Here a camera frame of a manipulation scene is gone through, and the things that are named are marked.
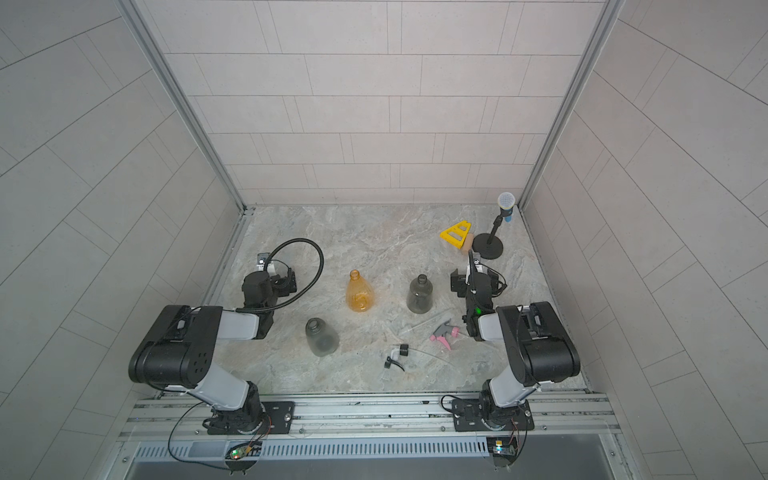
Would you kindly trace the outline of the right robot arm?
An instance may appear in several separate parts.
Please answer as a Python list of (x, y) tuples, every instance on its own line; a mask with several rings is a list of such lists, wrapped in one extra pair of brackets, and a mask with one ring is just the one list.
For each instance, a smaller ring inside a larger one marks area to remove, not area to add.
[(465, 300), (468, 335), (500, 342), (507, 366), (485, 381), (476, 399), (455, 399), (451, 409), (458, 431), (530, 431), (528, 397), (545, 383), (580, 373), (580, 358), (569, 334), (547, 301), (499, 306), (493, 300), (505, 282), (496, 270), (470, 258), (466, 272), (451, 273), (451, 291)]

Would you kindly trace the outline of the black white spray nozzle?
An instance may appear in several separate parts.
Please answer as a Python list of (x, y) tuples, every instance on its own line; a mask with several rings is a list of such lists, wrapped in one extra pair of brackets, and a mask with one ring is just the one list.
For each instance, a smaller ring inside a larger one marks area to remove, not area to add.
[(397, 367), (402, 371), (405, 371), (405, 367), (400, 362), (402, 357), (408, 357), (409, 356), (409, 345), (408, 344), (399, 344), (395, 346), (390, 354), (386, 357), (384, 368), (385, 369), (391, 369), (392, 367)]

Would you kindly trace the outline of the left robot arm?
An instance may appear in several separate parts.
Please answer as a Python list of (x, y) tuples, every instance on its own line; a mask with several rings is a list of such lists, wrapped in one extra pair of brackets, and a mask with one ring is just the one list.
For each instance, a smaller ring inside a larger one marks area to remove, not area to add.
[(218, 341), (266, 338), (281, 297), (297, 291), (290, 267), (280, 274), (264, 261), (242, 284), (244, 306), (168, 305), (128, 363), (132, 382), (158, 391), (187, 393), (211, 408), (202, 426), (210, 435), (287, 434), (295, 404), (260, 399), (257, 386), (227, 372), (213, 360)]

